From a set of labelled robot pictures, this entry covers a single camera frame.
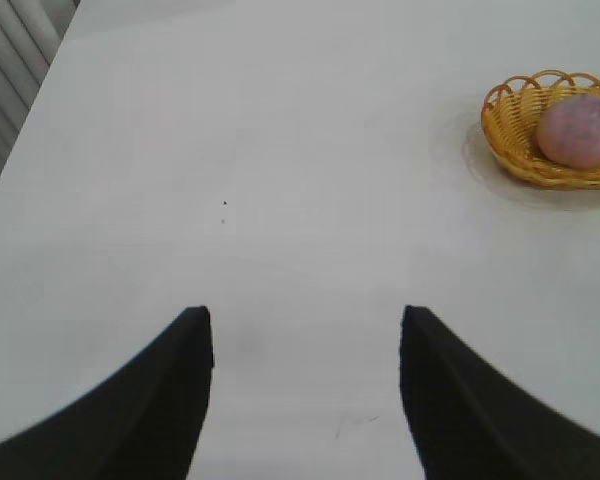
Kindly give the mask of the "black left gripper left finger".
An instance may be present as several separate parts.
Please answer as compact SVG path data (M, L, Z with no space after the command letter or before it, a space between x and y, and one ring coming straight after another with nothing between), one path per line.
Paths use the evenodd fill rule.
M189 307L96 388L0 443L0 479L184 479L214 368L210 313Z

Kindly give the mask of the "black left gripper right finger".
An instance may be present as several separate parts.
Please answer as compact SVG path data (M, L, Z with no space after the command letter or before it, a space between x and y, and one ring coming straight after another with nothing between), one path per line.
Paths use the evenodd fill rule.
M399 388L428 479L600 479L600 436L537 400L430 309L406 306Z

